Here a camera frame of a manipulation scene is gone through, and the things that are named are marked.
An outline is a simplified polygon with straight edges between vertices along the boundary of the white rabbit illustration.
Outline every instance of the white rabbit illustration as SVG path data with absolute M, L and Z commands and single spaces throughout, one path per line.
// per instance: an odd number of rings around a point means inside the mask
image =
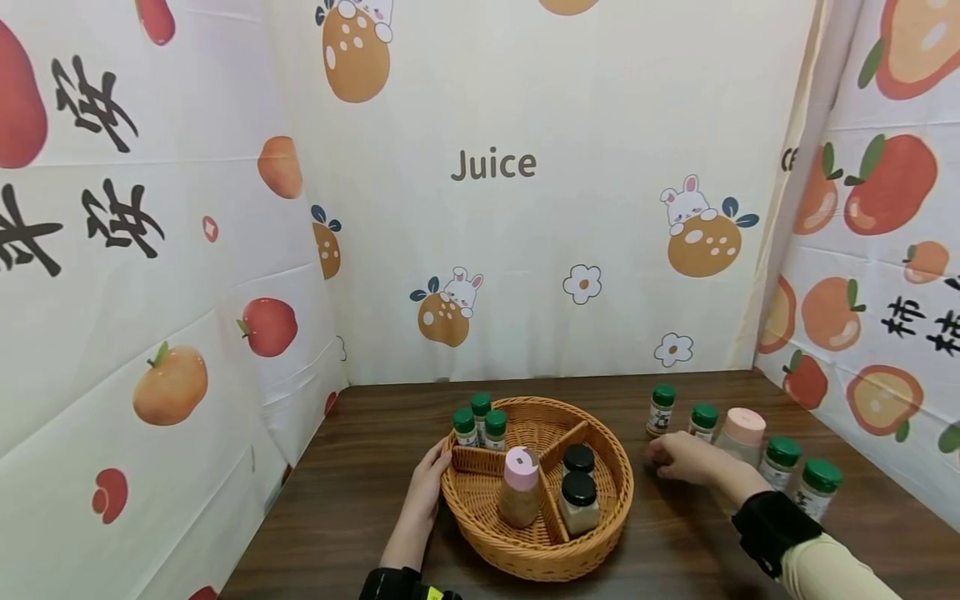
M 483 285 L 483 276 L 478 275 L 470 279 L 467 269 L 454 267 L 453 278 L 446 284 L 441 300 L 453 302 L 460 306 L 460 314 L 465 319 L 473 316 L 473 304 L 477 300 L 477 289 Z
M 704 221 L 712 221 L 717 216 L 717 211 L 710 208 L 707 198 L 700 193 L 700 181 L 696 175 L 686 177 L 682 192 L 672 187 L 663 190 L 660 201 L 666 204 L 671 236 L 683 233 L 684 223 L 693 217 L 699 216 Z
M 394 0 L 340 0 L 337 10 L 345 19 L 352 19 L 357 9 L 362 9 L 373 19 L 373 32 L 385 44 L 394 40 L 390 24 L 394 20 Z

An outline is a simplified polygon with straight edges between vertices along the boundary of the black lid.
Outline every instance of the black lid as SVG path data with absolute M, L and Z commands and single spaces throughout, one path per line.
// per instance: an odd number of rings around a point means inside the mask
M 593 473 L 593 450 L 583 444 L 567 446 L 564 452 L 564 467 L 566 470 Z
M 564 500 L 573 506 L 589 506 L 597 500 L 597 487 L 593 478 L 580 471 L 571 471 L 560 485 Z

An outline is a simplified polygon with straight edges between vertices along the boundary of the green-capped spice bottle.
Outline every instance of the green-capped spice bottle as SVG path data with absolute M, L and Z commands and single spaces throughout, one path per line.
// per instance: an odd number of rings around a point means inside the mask
M 694 404 L 693 412 L 690 413 L 690 425 L 687 426 L 686 432 L 712 443 L 713 431 L 717 428 L 719 418 L 720 413 L 716 406 L 706 402 Z
M 820 522 L 830 500 L 843 483 L 843 473 L 830 461 L 812 458 L 806 461 L 804 476 L 793 494 L 793 501 L 813 520 Z
M 767 451 L 763 453 L 763 460 L 757 470 L 771 488 L 783 492 L 790 484 L 790 477 L 797 469 L 803 454 L 800 445 L 790 438 L 774 436 L 767 443 Z
M 473 411 L 473 420 L 477 425 L 477 436 L 480 438 L 480 445 L 483 445 L 486 439 L 487 424 L 484 419 L 490 412 L 492 398 L 486 392 L 480 392 L 470 397 L 470 410 Z
M 464 406 L 453 413 L 453 431 L 457 435 L 457 444 L 476 447 L 480 445 L 477 438 L 477 424 L 473 420 L 473 412 Z
M 507 449 L 507 413 L 496 409 L 487 413 L 485 418 L 486 435 L 483 446 L 487 450 Z
M 677 399 L 677 391 L 668 383 L 659 383 L 654 386 L 650 394 L 650 419 L 647 420 L 647 433 L 658 438 L 670 428 L 670 415 L 673 413 L 673 403 Z

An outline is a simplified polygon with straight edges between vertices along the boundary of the wooden table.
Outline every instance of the wooden table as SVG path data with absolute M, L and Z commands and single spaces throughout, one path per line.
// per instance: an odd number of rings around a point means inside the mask
M 633 458 L 636 495 L 619 546 L 596 571 L 535 584 L 486 564 L 442 510 L 423 573 L 466 600 L 788 598 L 741 551 L 708 494 L 652 479 L 641 456 L 653 385 L 677 387 L 674 428 L 697 401 L 752 408 L 770 432 L 845 475 L 824 525 L 909 600 L 960 598 L 960 536 L 762 375 L 753 372 L 357 387 L 346 390 L 225 588 L 226 600 L 353 600 L 376 566 L 424 451 L 473 392 L 547 396 L 591 412 Z

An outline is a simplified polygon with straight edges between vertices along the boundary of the spice jar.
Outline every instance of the spice jar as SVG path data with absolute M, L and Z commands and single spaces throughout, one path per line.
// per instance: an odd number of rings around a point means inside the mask
M 510 448 L 500 483 L 500 518 L 517 529 L 529 527 L 540 514 L 542 495 L 537 453 L 522 445 Z
M 803 451 L 800 445 L 784 436 L 774 436 L 767 442 L 767 451 L 757 470 L 770 487 L 783 492 L 790 484 L 790 477 L 797 469 Z
M 473 420 L 477 426 L 477 437 L 480 438 L 480 444 L 486 440 L 487 424 L 484 419 L 490 412 L 491 405 L 490 394 L 481 392 L 470 397 L 470 410 L 473 411 Z
M 760 462 L 760 447 L 767 421 L 747 408 L 731 408 L 713 445 L 753 468 Z
M 560 514 L 571 537 L 580 536 L 600 524 L 600 505 L 592 477 L 579 471 L 564 477 L 560 485 Z
M 716 429 L 719 417 L 720 413 L 716 406 L 706 402 L 694 404 L 693 412 L 690 413 L 690 424 L 687 426 L 686 432 L 691 436 L 711 442 L 713 440 L 713 430 Z
M 480 445 L 477 438 L 477 425 L 473 420 L 473 412 L 466 406 L 458 408 L 453 413 L 453 432 L 457 436 L 457 444 L 459 445 L 474 447 Z
M 564 477 L 574 471 L 593 476 L 593 450 L 583 444 L 571 444 L 564 451 Z
M 483 446 L 488 450 L 507 449 L 507 413 L 493 409 L 484 419 L 487 435 Z
M 812 458 L 806 461 L 804 476 L 793 494 L 793 501 L 819 523 L 841 483 L 843 473 L 839 468 L 830 461 Z
M 654 391 L 650 394 L 650 419 L 647 420 L 647 433 L 652 437 L 658 438 L 667 432 L 676 399 L 677 391 L 672 385 L 659 383 L 654 386 Z

